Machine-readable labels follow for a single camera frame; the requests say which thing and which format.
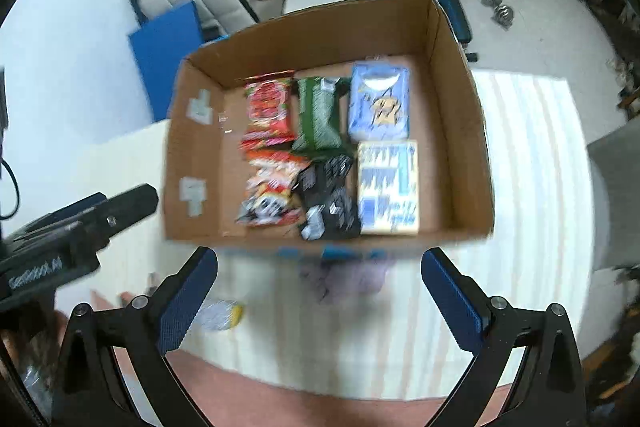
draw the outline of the open cardboard box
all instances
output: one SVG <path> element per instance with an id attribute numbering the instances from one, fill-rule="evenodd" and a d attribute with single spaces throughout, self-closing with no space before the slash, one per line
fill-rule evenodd
<path id="1" fill-rule="evenodd" d="M 245 183 L 254 172 L 238 149 L 248 124 L 244 79 L 283 70 L 296 70 L 298 77 L 350 76 L 353 61 L 371 57 L 411 70 L 410 138 L 418 141 L 420 173 L 418 235 L 363 235 L 329 245 L 304 241 L 295 225 L 238 225 Z M 203 113 L 200 108 L 200 116 L 193 118 L 193 108 L 207 98 L 211 109 Z M 296 102 L 294 97 L 294 128 Z M 191 203 L 180 193 L 184 178 L 204 181 L 200 215 L 190 216 Z M 434 0 L 319 6 L 251 26 L 191 54 L 177 76 L 162 206 L 168 239 L 249 252 L 403 255 L 489 235 L 494 195 L 484 118 L 462 49 L 440 6 Z"/>

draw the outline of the snack package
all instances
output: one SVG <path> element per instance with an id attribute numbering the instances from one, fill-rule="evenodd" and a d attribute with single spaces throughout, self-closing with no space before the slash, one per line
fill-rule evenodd
<path id="1" fill-rule="evenodd" d="M 367 140 L 409 138 L 409 70 L 384 62 L 353 67 L 349 136 Z"/>
<path id="2" fill-rule="evenodd" d="M 347 155 L 313 162 L 300 172 L 295 191 L 306 208 L 303 239 L 351 239 L 360 235 L 355 201 L 347 193 L 346 176 L 353 160 Z"/>
<path id="3" fill-rule="evenodd" d="M 362 233 L 418 233 L 417 141 L 358 146 L 358 206 Z"/>
<path id="4" fill-rule="evenodd" d="M 236 221 L 248 227 L 297 222 L 302 210 L 292 205 L 291 189 L 309 161 L 286 151 L 248 151 L 246 155 L 257 172 L 246 182 L 246 196 Z"/>
<path id="5" fill-rule="evenodd" d="M 338 100 L 349 90 L 348 78 L 311 76 L 297 80 L 300 97 L 298 137 L 292 150 L 313 159 L 352 155 L 340 136 Z"/>
<path id="6" fill-rule="evenodd" d="M 247 79 L 244 95 L 248 103 L 249 127 L 240 142 L 241 150 L 260 149 L 296 139 L 289 113 L 293 73 L 281 71 Z"/>

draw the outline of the snack wrapper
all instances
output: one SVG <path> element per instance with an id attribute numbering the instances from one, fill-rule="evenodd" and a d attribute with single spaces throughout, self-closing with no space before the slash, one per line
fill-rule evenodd
<path id="1" fill-rule="evenodd" d="M 340 97 L 349 92 L 349 78 L 310 76 L 296 81 L 300 97 L 298 136 L 291 147 L 297 154 L 324 159 L 353 155 L 340 135 Z"/>
<path id="2" fill-rule="evenodd" d="M 345 186 L 353 160 L 347 155 L 316 161 L 300 172 L 294 190 L 306 209 L 300 235 L 307 241 L 360 235 L 358 206 Z"/>
<path id="3" fill-rule="evenodd" d="M 242 136 L 240 149 L 261 149 L 296 139 L 291 128 L 290 86 L 293 71 L 268 73 L 247 79 L 249 126 Z"/>
<path id="4" fill-rule="evenodd" d="M 302 215 L 291 201 L 298 173 L 309 165 L 305 158 L 286 151 L 249 151 L 249 163 L 257 168 L 246 182 L 246 195 L 236 221 L 248 227 L 292 225 Z"/>
<path id="5" fill-rule="evenodd" d="M 356 142 L 409 138 L 409 69 L 384 62 L 356 64 L 348 129 Z"/>

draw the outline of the blue gripper pad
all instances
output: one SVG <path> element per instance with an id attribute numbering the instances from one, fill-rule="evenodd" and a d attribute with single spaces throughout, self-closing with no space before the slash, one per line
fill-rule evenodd
<path id="1" fill-rule="evenodd" d="M 478 354 L 482 347 L 482 320 L 447 269 L 427 250 L 420 266 L 422 281 L 436 302 L 458 346 Z"/>
<path id="2" fill-rule="evenodd" d="M 183 279 L 182 286 L 178 288 L 159 319 L 156 346 L 163 357 L 167 351 L 180 347 L 193 317 L 196 316 L 218 275 L 218 260 L 210 248 L 199 247 L 178 274 L 172 277 L 184 276 L 183 270 L 188 270 L 190 264 L 194 264 L 191 273 Z"/>

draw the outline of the floor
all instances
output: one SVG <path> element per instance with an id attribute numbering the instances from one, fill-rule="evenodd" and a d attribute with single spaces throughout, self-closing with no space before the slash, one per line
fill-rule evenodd
<path id="1" fill-rule="evenodd" d="M 513 7 L 513 26 L 504 30 L 480 0 L 462 0 L 474 39 L 468 51 L 480 57 L 472 69 L 521 71 L 566 78 L 590 143 L 625 124 L 617 110 L 615 58 L 600 23 L 578 0 L 504 0 Z M 615 284 L 616 272 L 598 270 L 591 277 L 589 297 L 577 335 L 585 357 L 607 340 L 630 291 Z"/>

